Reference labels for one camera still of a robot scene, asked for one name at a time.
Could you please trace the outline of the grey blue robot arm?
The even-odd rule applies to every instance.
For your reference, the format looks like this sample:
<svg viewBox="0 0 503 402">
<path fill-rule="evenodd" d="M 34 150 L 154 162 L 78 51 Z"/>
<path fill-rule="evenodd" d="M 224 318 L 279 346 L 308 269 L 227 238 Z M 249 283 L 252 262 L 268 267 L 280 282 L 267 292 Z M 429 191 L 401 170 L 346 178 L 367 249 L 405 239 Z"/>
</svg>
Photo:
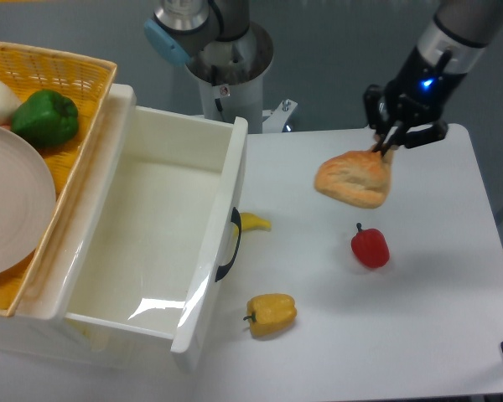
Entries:
<svg viewBox="0 0 503 402">
<path fill-rule="evenodd" d="M 373 152 L 441 141 L 443 109 L 503 25 L 503 1 L 443 1 L 397 76 L 363 95 L 377 143 Z M 183 65 L 211 90 L 204 113 L 250 118 L 260 129 L 261 100 L 231 98 L 239 85 L 260 83 L 273 59 L 269 34 L 251 22 L 247 1 L 161 1 L 144 24 L 152 48 Z"/>
</svg>

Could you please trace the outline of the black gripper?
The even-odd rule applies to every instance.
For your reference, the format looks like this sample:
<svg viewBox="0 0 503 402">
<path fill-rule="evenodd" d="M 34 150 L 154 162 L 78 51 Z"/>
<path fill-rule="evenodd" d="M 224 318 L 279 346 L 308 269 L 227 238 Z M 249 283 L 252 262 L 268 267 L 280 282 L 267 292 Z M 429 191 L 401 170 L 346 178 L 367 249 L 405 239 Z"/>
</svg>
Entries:
<svg viewBox="0 0 503 402">
<path fill-rule="evenodd" d="M 373 152 L 384 157 L 394 147 L 413 149 L 442 141 L 449 126 L 443 109 L 465 74 L 449 73 L 454 52 L 446 48 L 436 64 L 417 49 L 408 56 L 397 77 L 384 89 L 369 85 L 363 94 L 368 126 L 377 137 Z M 394 125 L 397 127 L 388 137 Z"/>
</svg>

